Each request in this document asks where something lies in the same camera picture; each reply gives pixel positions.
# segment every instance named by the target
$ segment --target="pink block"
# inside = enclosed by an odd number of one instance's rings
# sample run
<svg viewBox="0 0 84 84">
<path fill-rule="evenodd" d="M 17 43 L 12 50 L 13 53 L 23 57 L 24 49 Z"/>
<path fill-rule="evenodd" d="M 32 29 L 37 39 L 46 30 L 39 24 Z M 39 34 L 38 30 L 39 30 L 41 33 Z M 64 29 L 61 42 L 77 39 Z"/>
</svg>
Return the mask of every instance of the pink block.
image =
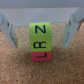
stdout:
<svg viewBox="0 0 84 84">
<path fill-rule="evenodd" d="M 47 52 L 31 52 L 33 61 L 50 61 L 51 51 Z"/>
</svg>

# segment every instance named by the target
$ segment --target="cork surface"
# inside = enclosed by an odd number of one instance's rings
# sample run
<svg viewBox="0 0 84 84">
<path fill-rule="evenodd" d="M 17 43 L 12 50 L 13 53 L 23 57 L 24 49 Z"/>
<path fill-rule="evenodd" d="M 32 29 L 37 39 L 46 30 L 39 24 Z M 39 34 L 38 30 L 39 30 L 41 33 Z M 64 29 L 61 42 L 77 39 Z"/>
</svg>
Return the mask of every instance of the cork surface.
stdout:
<svg viewBox="0 0 84 84">
<path fill-rule="evenodd" d="M 29 27 L 16 28 L 14 49 L 0 32 L 0 84 L 84 84 L 84 23 L 66 48 L 62 47 L 65 23 L 51 24 L 52 60 L 32 62 Z"/>
</svg>

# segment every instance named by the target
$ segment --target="green block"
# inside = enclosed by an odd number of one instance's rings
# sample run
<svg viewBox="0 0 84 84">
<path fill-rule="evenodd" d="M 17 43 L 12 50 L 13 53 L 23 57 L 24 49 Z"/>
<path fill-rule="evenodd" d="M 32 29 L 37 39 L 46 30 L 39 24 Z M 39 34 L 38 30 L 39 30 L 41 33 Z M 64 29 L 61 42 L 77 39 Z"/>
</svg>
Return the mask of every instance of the green block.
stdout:
<svg viewBox="0 0 84 84">
<path fill-rule="evenodd" d="M 30 23 L 29 43 L 31 52 L 51 51 L 52 32 L 50 23 Z"/>
</svg>

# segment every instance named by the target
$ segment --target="black letter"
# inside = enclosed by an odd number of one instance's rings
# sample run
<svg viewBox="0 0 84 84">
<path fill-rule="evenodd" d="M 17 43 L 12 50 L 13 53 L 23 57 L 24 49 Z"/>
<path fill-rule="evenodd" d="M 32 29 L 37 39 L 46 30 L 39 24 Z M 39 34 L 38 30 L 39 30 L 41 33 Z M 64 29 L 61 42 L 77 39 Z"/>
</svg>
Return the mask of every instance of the black letter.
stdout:
<svg viewBox="0 0 84 84">
<path fill-rule="evenodd" d="M 36 58 L 43 58 L 43 57 L 47 57 L 47 53 L 45 53 L 45 56 L 39 56 L 39 57 L 36 57 Z"/>
<path fill-rule="evenodd" d="M 46 47 L 41 47 L 41 44 L 42 44 L 42 43 L 46 43 L 46 42 L 34 42 L 33 47 L 34 47 L 34 48 L 46 48 Z"/>
<path fill-rule="evenodd" d="M 36 25 L 35 26 L 35 33 L 37 33 L 37 28 L 40 29 L 43 33 L 46 33 L 45 25 L 43 25 L 44 31 L 39 26 Z"/>
</svg>

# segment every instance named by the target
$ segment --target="stacked block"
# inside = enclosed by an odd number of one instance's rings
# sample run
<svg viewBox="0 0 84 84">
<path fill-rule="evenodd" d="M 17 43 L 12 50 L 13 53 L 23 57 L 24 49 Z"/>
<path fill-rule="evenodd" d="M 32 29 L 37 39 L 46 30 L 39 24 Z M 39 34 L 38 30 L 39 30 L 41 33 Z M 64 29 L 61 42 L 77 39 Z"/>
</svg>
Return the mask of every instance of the stacked block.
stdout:
<svg viewBox="0 0 84 84">
<path fill-rule="evenodd" d="M 50 23 L 30 23 L 29 43 L 33 61 L 50 61 L 52 48 Z"/>
</svg>

